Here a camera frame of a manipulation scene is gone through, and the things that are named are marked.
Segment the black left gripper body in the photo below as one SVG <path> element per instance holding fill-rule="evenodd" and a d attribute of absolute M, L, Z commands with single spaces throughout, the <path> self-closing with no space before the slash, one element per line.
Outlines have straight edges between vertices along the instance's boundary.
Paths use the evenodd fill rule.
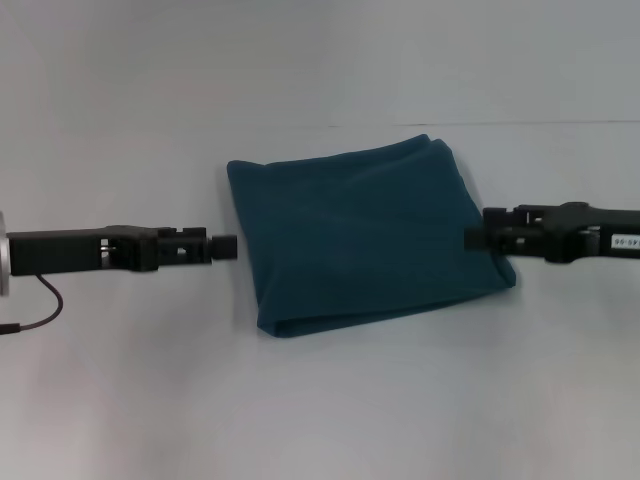
<path fill-rule="evenodd" d="M 8 239 L 13 276 L 159 268 L 158 234 L 152 228 L 13 232 Z"/>

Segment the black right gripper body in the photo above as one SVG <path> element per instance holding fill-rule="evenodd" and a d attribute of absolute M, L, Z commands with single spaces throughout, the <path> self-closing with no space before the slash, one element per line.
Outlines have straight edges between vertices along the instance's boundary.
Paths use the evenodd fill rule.
<path fill-rule="evenodd" d="M 639 211 L 611 210 L 569 202 L 545 210 L 541 220 L 549 263 L 583 258 L 639 259 Z"/>

